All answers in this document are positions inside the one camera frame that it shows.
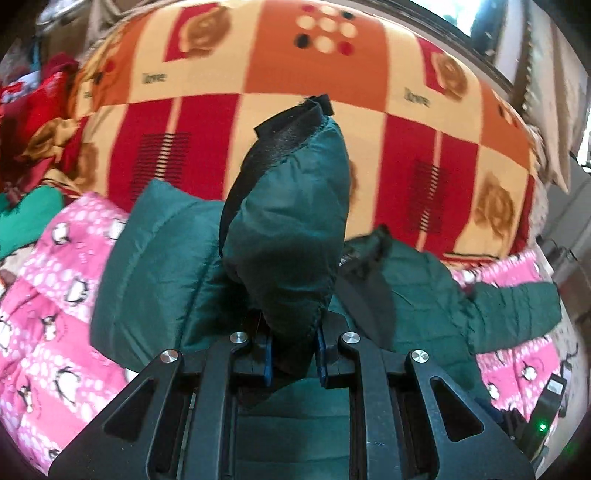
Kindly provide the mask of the dark green puffer jacket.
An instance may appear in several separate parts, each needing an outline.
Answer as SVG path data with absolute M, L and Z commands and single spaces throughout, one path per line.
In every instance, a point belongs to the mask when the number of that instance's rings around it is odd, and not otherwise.
M 352 171 L 328 96 L 256 127 L 224 201 L 154 180 L 115 242 L 90 323 L 91 345 L 138 372 L 246 330 L 270 335 L 269 387 L 238 416 L 238 477 L 342 479 L 349 396 L 312 368 L 318 327 L 335 313 L 379 347 L 427 351 L 482 407 L 476 358 L 549 333 L 561 319 L 549 282 L 460 286 L 435 256 L 386 227 L 346 239 Z

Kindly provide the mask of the red clothes pile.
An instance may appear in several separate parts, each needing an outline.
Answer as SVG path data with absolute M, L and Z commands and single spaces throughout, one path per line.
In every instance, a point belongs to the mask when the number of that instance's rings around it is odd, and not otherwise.
M 78 62 L 65 53 L 42 67 L 40 84 L 24 80 L 1 90 L 1 192 L 18 204 L 40 186 L 76 199 L 92 179 L 92 161 L 80 160 L 83 120 L 69 112 Z

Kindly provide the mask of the pink penguin bedsheet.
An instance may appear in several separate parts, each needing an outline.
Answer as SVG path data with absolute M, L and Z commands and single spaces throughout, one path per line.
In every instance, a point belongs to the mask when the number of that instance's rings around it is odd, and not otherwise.
M 89 338 L 126 220 L 100 195 L 80 197 L 51 220 L 1 301 L 1 422 L 42 473 L 127 384 Z

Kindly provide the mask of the green garment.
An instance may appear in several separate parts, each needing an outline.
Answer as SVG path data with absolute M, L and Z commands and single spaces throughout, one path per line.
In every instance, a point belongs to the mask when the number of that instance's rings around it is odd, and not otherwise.
M 64 207 L 62 194 L 50 186 L 39 186 L 12 205 L 1 195 L 0 259 L 36 242 Z

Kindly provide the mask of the red orange rose blanket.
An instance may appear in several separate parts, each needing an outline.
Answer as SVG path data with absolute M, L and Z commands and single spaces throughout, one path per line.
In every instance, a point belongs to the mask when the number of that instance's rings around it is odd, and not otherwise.
M 93 191 L 130 210 L 164 180 L 249 188 L 335 123 L 349 236 L 379 225 L 452 268 L 524 251 L 537 179 L 516 111 L 456 56 L 325 1 L 181 1 L 124 20 L 77 73 L 70 115 Z

